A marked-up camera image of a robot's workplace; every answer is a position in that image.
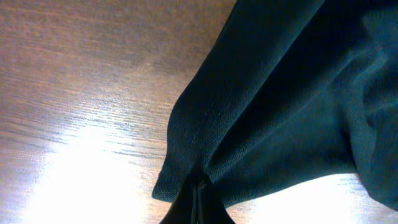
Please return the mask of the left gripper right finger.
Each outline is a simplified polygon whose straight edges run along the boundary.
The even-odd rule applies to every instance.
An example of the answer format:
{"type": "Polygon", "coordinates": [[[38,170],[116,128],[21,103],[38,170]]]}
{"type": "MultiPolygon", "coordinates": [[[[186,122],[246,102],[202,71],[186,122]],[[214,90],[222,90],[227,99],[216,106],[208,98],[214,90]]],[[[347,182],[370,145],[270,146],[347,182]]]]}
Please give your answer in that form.
{"type": "Polygon", "coordinates": [[[198,223],[234,224],[209,178],[198,184],[198,223]]]}

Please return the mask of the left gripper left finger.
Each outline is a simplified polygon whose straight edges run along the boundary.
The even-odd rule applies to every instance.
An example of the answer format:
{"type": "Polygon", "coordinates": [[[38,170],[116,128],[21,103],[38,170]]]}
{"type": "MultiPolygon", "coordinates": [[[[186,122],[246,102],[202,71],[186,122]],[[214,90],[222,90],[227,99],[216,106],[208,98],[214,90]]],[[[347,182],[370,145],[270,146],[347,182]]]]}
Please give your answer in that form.
{"type": "Polygon", "coordinates": [[[197,223],[197,183],[188,175],[160,224],[196,224],[197,223]]]}

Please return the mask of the black t-shirt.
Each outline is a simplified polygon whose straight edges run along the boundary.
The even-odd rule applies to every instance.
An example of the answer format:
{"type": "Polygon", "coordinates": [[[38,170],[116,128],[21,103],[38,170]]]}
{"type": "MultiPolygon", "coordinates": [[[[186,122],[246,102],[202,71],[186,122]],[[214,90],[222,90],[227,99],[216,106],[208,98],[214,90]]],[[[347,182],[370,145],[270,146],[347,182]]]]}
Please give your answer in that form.
{"type": "Polygon", "coordinates": [[[204,172],[229,207],[357,173],[397,208],[397,2],[237,1],[177,100],[153,197],[204,172]]]}

